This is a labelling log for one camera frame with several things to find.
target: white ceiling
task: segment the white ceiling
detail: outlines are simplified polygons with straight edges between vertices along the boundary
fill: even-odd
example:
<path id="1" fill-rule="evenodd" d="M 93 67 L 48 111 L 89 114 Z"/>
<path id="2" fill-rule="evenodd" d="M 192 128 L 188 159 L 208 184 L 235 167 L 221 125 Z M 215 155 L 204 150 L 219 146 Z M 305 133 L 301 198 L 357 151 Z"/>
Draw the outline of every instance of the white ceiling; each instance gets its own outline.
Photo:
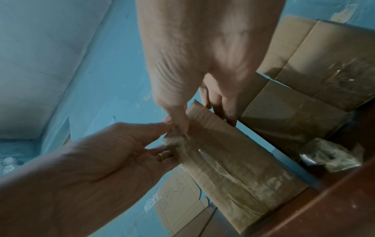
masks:
<path id="1" fill-rule="evenodd" d="M 0 0 L 0 138 L 38 138 L 112 0 Z"/>

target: plastic bottle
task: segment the plastic bottle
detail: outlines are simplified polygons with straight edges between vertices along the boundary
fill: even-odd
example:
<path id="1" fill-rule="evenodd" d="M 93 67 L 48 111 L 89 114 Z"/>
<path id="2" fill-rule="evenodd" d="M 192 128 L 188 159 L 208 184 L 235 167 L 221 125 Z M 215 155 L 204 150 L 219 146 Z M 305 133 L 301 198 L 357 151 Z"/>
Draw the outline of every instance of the plastic bottle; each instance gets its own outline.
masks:
<path id="1" fill-rule="evenodd" d="M 2 165 L 4 166 L 3 174 L 8 174 L 19 167 L 18 160 L 13 157 L 7 157 L 3 160 Z"/>

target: crumpled plastic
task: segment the crumpled plastic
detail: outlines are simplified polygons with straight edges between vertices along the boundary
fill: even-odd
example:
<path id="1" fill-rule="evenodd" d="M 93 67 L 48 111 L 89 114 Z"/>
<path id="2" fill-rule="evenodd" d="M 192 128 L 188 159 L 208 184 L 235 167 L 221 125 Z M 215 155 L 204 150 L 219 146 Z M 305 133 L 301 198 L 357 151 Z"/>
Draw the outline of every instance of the crumpled plastic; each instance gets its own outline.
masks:
<path id="1" fill-rule="evenodd" d="M 299 150 L 300 158 L 308 166 L 323 165 L 329 172 L 361 166 L 364 148 L 357 144 L 352 151 L 336 143 L 315 138 Z"/>

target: human hand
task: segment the human hand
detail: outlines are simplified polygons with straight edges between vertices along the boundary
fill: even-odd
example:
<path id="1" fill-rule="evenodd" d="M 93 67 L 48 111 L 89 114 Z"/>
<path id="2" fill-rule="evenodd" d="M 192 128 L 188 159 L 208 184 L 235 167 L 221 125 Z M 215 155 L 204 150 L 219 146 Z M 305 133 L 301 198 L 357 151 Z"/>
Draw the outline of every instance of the human hand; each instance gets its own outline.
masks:
<path id="1" fill-rule="evenodd" d="M 0 211 L 2 233 L 88 236 L 95 232 L 179 164 L 165 146 L 145 149 L 172 128 L 167 123 L 115 123 L 5 176 L 0 181 L 0 201 L 7 203 Z M 22 228 L 7 230 L 16 224 L 10 220 Z"/>
<path id="2" fill-rule="evenodd" d="M 137 0 L 155 102 L 182 133 L 184 105 L 202 103 L 233 126 L 237 97 L 268 50 L 285 0 Z"/>

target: ring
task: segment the ring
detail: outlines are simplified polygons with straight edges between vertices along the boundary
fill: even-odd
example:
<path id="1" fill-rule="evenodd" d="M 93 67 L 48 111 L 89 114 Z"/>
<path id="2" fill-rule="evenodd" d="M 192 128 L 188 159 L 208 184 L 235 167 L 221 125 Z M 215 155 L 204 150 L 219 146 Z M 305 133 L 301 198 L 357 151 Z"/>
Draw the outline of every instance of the ring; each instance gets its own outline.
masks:
<path id="1" fill-rule="evenodd" d="M 164 156 L 163 156 L 161 153 L 159 153 L 158 156 L 160 157 L 160 159 L 161 159 L 162 161 L 164 160 Z"/>

